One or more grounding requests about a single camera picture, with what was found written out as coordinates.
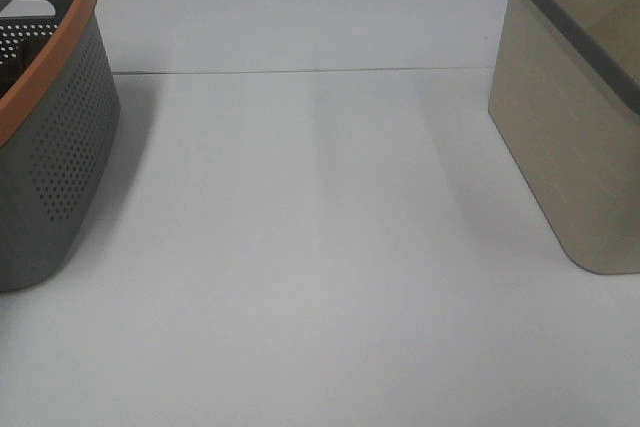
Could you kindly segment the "grey perforated basket orange rim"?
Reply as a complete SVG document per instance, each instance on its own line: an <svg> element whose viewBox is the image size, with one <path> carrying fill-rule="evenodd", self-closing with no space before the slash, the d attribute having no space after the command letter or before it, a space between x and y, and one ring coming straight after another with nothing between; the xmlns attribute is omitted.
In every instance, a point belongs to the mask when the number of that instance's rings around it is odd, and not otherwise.
<svg viewBox="0 0 640 427"><path fill-rule="evenodd" d="M121 111L97 0L44 1L53 14L1 21L2 292L63 266Z"/></svg>

